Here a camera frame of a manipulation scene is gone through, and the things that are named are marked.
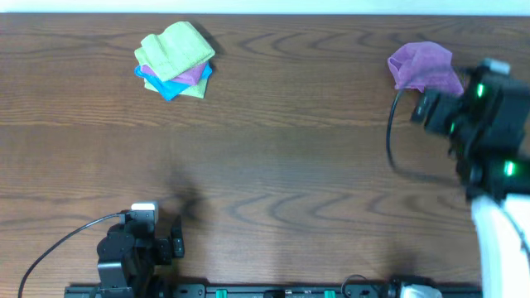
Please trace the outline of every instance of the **white wall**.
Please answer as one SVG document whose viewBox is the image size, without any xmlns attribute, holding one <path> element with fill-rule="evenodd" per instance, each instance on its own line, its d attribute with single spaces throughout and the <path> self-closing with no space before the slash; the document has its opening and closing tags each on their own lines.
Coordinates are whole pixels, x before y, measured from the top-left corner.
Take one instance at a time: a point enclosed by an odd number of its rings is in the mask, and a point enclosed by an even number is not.
<svg viewBox="0 0 530 298">
<path fill-rule="evenodd" d="M 530 0 L 0 0 L 0 12 L 530 16 Z"/>
</svg>

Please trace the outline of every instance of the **crumpled purple cloth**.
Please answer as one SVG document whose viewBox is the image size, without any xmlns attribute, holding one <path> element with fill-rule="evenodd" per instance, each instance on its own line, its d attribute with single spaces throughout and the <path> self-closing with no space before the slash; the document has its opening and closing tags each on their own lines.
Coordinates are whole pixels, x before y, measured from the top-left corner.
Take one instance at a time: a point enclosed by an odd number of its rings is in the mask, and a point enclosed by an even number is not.
<svg viewBox="0 0 530 298">
<path fill-rule="evenodd" d="M 199 83 L 200 76 L 205 71 L 205 67 L 207 63 L 208 62 L 205 62 L 197 66 L 194 66 L 188 69 L 187 71 L 183 72 L 182 74 L 177 75 L 175 78 L 170 79 L 170 81 L 195 86 L 197 85 L 197 83 Z M 157 74 L 155 74 L 155 72 L 151 69 L 151 67 L 149 67 L 149 65 L 142 65 L 142 68 L 140 70 L 144 74 L 157 77 Z"/>
<path fill-rule="evenodd" d="M 436 88 L 452 94 L 462 94 L 464 89 L 455 71 L 451 69 L 453 54 L 443 46 L 431 41 L 411 42 L 402 46 L 388 58 L 388 68 L 396 80 L 396 89 Z M 443 69 L 440 72 L 422 72 L 432 69 Z M 416 77 L 408 86 L 409 80 Z"/>
</svg>

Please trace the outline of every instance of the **wooden table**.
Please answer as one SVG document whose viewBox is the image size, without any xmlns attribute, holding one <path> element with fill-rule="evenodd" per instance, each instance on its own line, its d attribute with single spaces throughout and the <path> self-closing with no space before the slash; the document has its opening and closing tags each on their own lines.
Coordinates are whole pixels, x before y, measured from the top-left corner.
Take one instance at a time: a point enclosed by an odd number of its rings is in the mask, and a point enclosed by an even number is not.
<svg viewBox="0 0 530 298">
<path fill-rule="evenodd" d="M 189 20 L 216 49 L 204 100 L 167 103 L 135 77 L 149 33 Z M 0 15 L 0 296 L 71 230 L 156 199 L 182 214 L 178 274 L 214 283 L 339 283 L 352 273 L 479 282 L 463 190 L 394 174 L 386 59 L 435 41 L 454 65 L 506 60 L 530 81 L 528 18 Z M 455 179 L 448 144 L 397 110 L 397 162 Z M 76 235 L 25 297 L 99 280 Z"/>
</svg>

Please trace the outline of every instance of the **green light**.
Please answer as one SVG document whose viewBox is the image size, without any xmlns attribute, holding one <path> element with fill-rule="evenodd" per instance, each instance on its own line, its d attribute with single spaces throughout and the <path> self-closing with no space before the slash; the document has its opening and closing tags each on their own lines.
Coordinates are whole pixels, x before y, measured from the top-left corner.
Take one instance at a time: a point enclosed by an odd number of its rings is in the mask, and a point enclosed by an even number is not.
<svg viewBox="0 0 530 298">
<path fill-rule="evenodd" d="M 515 164 L 511 161 L 504 162 L 504 174 L 511 176 L 515 173 Z"/>
<path fill-rule="evenodd" d="M 484 86 L 482 84 L 479 84 L 479 87 L 477 88 L 477 95 L 479 97 L 482 97 L 483 94 L 484 94 Z"/>
</svg>

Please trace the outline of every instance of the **folded green cloth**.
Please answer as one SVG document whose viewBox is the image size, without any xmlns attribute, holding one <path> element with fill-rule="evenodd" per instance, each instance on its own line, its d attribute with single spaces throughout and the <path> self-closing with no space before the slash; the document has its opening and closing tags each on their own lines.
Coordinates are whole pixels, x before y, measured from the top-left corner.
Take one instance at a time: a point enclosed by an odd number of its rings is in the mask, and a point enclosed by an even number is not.
<svg viewBox="0 0 530 298">
<path fill-rule="evenodd" d="M 143 87 L 147 90 L 158 92 L 158 90 L 151 83 L 147 82 L 146 79 L 143 79 Z M 206 85 L 208 84 L 208 79 L 201 79 L 199 83 L 195 86 L 190 86 L 182 91 L 179 95 L 188 95 L 203 99 L 206 93 Z"/>
<path fill-rule="evenodd" d="M 189 22 L 177 22 L 159 36 L 150 34 L 141 44 L 134 51 L 138 64 L 149 65 L 162 82 L 215 55 L 214 49 Z"/>
</svg>

